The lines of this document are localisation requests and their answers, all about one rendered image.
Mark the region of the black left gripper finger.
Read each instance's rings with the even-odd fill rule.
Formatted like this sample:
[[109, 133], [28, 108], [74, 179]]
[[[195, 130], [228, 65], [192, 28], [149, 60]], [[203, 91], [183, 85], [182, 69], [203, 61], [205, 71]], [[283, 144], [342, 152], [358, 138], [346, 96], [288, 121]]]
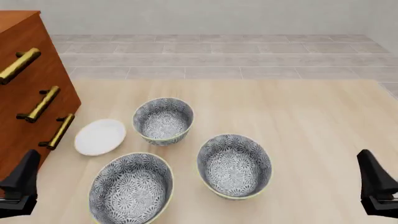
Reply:
[[0, 181], [6, 194], [36, 194], [40, 154], [30, 149], [8, 177]]

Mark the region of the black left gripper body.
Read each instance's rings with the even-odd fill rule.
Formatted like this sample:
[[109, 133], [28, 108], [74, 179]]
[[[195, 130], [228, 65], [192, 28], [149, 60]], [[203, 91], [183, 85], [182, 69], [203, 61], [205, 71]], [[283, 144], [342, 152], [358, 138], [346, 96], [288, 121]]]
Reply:
[[37, 203], [37, 191], [24, 195], [20, 192], [4, 191], [5, 196], [0, 197], [0, 216], [30, 215]]

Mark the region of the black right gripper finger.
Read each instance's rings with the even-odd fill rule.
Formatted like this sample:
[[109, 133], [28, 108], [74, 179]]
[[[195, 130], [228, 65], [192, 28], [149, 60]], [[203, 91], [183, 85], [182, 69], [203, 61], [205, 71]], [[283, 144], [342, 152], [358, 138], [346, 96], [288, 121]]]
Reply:
[[363, 149], [357, 155], [361, 173], [361, 195], [394, 195], [398, 182], [380, 165], [371, 151]]

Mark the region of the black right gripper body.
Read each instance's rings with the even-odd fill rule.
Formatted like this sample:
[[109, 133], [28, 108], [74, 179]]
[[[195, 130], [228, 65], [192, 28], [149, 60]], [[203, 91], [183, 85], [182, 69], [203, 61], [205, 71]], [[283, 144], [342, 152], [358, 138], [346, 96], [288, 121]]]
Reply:
[[361, 191], [361, 204], [368, 215], [373, 216], [398, 216], [398, 197], [395, 192], [382, 192], [378, 194], [370, 194]]

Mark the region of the black white patterned bowl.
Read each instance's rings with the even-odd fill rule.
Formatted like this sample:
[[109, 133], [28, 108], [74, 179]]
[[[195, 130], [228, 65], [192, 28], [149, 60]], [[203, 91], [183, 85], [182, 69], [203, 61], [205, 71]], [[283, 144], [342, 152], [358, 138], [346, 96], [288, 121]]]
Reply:
[[259, 195], [272, 177], [267, 152], [240, 134], [219, 134], [205, 141], [198, 151], [197, 169], [205, 186], [228, 200]]
[[132, 126], [148, 143], [168, 146], [181, 141], [189, 132], [194, 112], [178, 98], [155, 98], [134, 112]]
[[151, 224], [167, 208], [173, 192], [174, 174], [163, 158], [132, 152], [98, 172], [88, 206], [96, 224]]

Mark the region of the brown wooden cabinet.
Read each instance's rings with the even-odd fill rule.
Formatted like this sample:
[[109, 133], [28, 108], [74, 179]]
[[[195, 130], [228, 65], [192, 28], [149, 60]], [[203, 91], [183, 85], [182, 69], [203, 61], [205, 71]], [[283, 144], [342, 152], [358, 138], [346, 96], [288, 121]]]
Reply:
[[0, 181], [29, 150], [45, 160], [81, 101], [39, 11], [0, 11]]

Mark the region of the wooden cabinet drawer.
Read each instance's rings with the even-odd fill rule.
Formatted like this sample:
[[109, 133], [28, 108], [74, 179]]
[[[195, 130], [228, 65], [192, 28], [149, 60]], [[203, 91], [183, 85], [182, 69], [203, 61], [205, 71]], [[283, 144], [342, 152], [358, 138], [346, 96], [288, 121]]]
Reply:
[[40, 20], [26, 20], [0, 33], [0, 72], [19, 59], [18, 52], [38, 49], [40, 56], [6, 85], [1, 84], [0, 98], [20, 92], [46, 89], [53, 81], [60, 60]]
[[30, 149], [41, 155], [40, 164], [43, 164], [51, 150], [39, 147], [38, 143], [50, 141], [61, 125], [56, 119], [75, 113], [80, 105], [73, 85], [68, 83], [60, 88], [58, 95], [35, 123], [17, 119], [17, 125], [0, 130], [0, 180], [12, 172]]
[[39, 94], [40, 90], [48, 90], [51, 89], [52, 86], [59, 86], [62, 88], [68, 85], [68, 83], [69, 78], [60, 61], [57, 72], [53, 76], [53, 81], [47, 85], [46, 89], [39, 89], [38, 91], [30, 90], [20, 92], [18, 95], [9, 95], [0, 98], [0, 130], [17, 125], [19, 122], [16, 119], [16, 115], [18, 113], [29, 113], [43, 98], [43, 95]]

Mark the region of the white round plate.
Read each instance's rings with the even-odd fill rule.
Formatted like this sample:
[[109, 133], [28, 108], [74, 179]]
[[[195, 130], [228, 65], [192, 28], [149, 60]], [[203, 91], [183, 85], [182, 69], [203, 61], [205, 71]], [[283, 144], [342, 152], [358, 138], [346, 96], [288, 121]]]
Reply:
[[87, 124], [75, 136], [74, 147], [85, 156], [99, 156], [113, 151], [126, 137], [125, 125], [115, 119], [99, 119]]

